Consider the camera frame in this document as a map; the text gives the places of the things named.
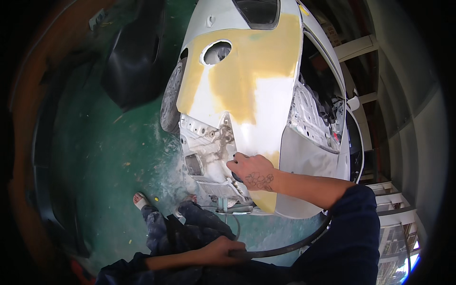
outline air hose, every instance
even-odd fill
[[[329,222],[331,221],[331,215],[328,212],[328,215],[324,215],[325,219],[323,220],[323,223],[321,226],[310,236],[307,238],[303,239],[302,241],[299,241],[294,244],[290,244],[288,246],[284,246],[279,249],[271,249],[271,250],[265,250],[265,251],[242,251],[242,250],[232,250],[228,253],[229,256],[231,257],[236,257],[240,259],[252,259],[252,258],[262,258],[262,257],[270,257],[270,256],[276,256],[276,255],[281,255],[285,254],[288,252],[292,252],[294,250],[300,249],[305,245],[309,245],[312,241],[314,241],[317,237],[319,237],[323,231],[328,227]]]

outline workshop floor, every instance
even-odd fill
[[[76,200],[81,230],[91,252],[89,259],[78,260],[93,275],[119,259],[131,260],[135,252],[148,253],[147,230],[132,202],[134,193],[143,192],[164,212],[173,211],[188,193],[197,194],[203,206],[210,202],[183,168],[178,137],[160,127],[161,96],[122,114],[99,84],[112,36],[133,19],[132,3],[125,0],[114,6],[108,11],[105,24],[79,47],[98,51],[102,56],[91,70],[83,66],[73,72],[54,127],[53,191],[56,196]],[[166,1],[160,57],[166,63],[167,75],[176,63],[194,7],[189,0]],[[239,240],[247,244],[247,250],[289,245],[320,225],[318,217],[291,220],[245,215],[239,221]],[[236,233],[232,217],[228,217],[228,224]],[[261,261],[291,265],[297,257],[295,251]]]

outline flower tattoo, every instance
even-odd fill
[[[264,177],[263,175],[260,175],[259,172],[252,172],[245,177],[245,180],[251,186],[256,186],[260,190],[274,192],[274,190],[272,190],[271,186],[269,185],[271,181],[274,180],[274,176],[272,174],[268,174],[266,177]]]

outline car wheel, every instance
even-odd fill
[[[161,128],[168,133],[179,133],[179,118],[181,113],[177,110],[176,102],[179,90],[181,89],[182,78],[184,77],[187,58],[181,59],[174,68],[163,94],[160,109]]]

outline dirty pants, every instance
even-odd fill
[[[213,212],[204,210],[192,201],[183,201],[179,205],[179,213],[185,217],[185,227],[199,239],[203,245],[207,245],[221,235],[233,240],[235,235],[230,227],[222,222]],[[146,241],[151,256],[169,255],[176,252],[190,250],[183,237],[176,233],[176,245],[173,246],[168,240],[165,225],[165,217],[154,206],[145,205],[141,213],[149,231]]]

